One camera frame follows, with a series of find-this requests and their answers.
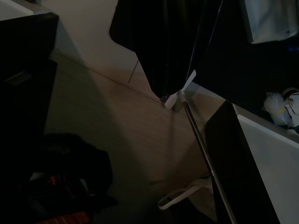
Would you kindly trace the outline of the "black case with red parts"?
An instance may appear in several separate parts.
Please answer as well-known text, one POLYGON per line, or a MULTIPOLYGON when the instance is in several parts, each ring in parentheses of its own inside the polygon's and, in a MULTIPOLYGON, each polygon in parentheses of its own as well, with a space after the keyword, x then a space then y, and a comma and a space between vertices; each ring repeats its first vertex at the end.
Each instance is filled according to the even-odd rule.
POLYGON ((108 153, 78 135, 45 135, 32 172, 41 177, 21 186, 21 224, 90 224, 95 214, 118 204, 108 194, 108 153))

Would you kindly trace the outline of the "white long-handled dustpan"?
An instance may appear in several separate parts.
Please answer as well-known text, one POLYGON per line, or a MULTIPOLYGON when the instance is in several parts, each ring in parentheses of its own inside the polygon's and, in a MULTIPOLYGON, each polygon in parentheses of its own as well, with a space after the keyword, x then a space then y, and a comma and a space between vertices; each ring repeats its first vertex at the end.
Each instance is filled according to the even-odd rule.
POLYGON ((190 183, 185 188, 179 188, 171 193, 164 195, 157 203, 160 210, 166 210, 171 206, 183 201, 184 199, 191 196, 193 193, 199 189, 205 187, 211 189, 211 176, 206 176, 204 178, 199 178, 190 183))

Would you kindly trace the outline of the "black partition end panel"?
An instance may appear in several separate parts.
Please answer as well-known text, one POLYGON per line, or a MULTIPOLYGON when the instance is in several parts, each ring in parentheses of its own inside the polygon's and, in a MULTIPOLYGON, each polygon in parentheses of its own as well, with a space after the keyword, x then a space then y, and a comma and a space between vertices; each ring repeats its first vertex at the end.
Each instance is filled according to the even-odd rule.
POLYGON ((205 127, 207 152, 237 224, 280 224, 233 105, 205 127))

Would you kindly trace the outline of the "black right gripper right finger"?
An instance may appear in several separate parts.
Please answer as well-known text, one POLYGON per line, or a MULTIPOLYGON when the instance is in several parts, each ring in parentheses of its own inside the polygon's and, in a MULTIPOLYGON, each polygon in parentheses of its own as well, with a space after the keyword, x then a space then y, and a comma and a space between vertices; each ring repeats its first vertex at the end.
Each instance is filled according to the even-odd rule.
POLYGON ((167 96, 186 83, 208 48, 222 0, 167 0, 167 96))

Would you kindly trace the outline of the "white ridged plastic panel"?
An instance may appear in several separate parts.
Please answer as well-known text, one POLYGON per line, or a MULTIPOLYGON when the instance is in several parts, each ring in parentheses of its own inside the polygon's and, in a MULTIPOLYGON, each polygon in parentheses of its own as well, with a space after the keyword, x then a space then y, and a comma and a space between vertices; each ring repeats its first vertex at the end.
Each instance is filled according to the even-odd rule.
POLYGON ((240 0, 240 7, 251 44, 299 34, 299 0, 240 0))

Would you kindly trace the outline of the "black cabinet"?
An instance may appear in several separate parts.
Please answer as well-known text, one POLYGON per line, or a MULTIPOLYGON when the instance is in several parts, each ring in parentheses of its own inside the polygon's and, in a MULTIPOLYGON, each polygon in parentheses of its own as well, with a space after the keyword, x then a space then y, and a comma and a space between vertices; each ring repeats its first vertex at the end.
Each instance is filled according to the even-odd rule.
POLYGON ((42 136, 57 63, 50 59, 59 17, 34 14, 0 21, 0 97, 14 128, 42 136))

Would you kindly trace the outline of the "metal pole broom white head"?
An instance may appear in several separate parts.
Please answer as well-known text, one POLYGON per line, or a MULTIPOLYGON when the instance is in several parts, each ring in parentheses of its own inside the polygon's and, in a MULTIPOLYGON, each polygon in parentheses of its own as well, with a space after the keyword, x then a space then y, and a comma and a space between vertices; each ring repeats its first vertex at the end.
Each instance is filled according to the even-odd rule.
POLYGON ((200 150, 201 150, 201 152, 202 152, 202 154, 203 154, 203 156, 205 158, 205 162, 206 162, 206 164, 207 164, 207 166, 209 168, 209 172, 210 172, 211 176, 213 177, 213 179, 215 181, 215 184, 216 184, 216 186, 218 188, 219 194, 220 194, 220 196, 222 198, 222 201, 224 203, 224 206, 225 206, 225 208, 227 210, 227 213, 228 213, 228 216, 230 218, 230 221, 231 221, 232 224, 237 224, 236 218, 235 218, 235 216, 233 214, 231 206, 229 205, 229 202, 228 202, 226 194, 225 194, 225 192, 223 190, 223 187, 222 187, 222 185, 221 185, 221 183, 219 181, 219 178, 218 178, 217 174, 215 173, 214 165, 213 165, 213 163, 212 163, 212 161, 210 159, 210 156, 208 154, 206 144, 205 144, 205 142, 203 140, 203 137, 202 137, 202 135, 201 135, 201 133, 199 131, 199 128, 198 128, 198 126, 196 124, 196 121, 195 121, 195 119, 193 117, 193 114, 192 114, 191 109, 190 109, 190 107, 188 105, 187 99, 185 98, 185 90, 187 89, 187 87, 190 85, 190 83, 193 81, 193 79, 195 77, 196 77, 196 71, 194 70, 191 73, 191 75, 188 77, 188 79, 186 80, 184 87, 180 91, 178 91, 177 93, 170 95, 167 98, 167 100, 166 100, 166 102, 165 102, 164 105, 165 105, 165 107, 167 109, 171 109, 178 100, 181 101, 181 103, 182 103, 182 105, 184 107, 184 110, 185 110, 185 112, 187 114, 188 120, 189 120, 189 122, 191 124, 191 127, 192 127, 193 133, 195 135, 195 138, 196 138, 196 140, 197 140, 197 142, 199 144, 200 150))

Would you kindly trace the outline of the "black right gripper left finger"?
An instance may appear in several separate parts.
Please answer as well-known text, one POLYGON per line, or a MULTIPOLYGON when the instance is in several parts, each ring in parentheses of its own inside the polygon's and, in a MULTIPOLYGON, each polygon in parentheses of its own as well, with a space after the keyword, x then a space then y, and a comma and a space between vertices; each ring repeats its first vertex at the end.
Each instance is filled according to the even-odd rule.
POLYGON ((135 52, 153 93, 166 95, 165 0, 118 0, 109 29, 111 39, 135 52))

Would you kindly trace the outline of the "crumpled clear plastic bag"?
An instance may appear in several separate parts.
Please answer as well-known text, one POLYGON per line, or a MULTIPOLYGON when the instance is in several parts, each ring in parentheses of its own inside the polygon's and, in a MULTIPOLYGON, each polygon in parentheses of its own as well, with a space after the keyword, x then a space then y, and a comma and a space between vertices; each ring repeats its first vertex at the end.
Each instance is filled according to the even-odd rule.
POLYGON ((299 89, 287 88, 282 93, 268 92, 263 107, 277 126, 299 133, 299 89))

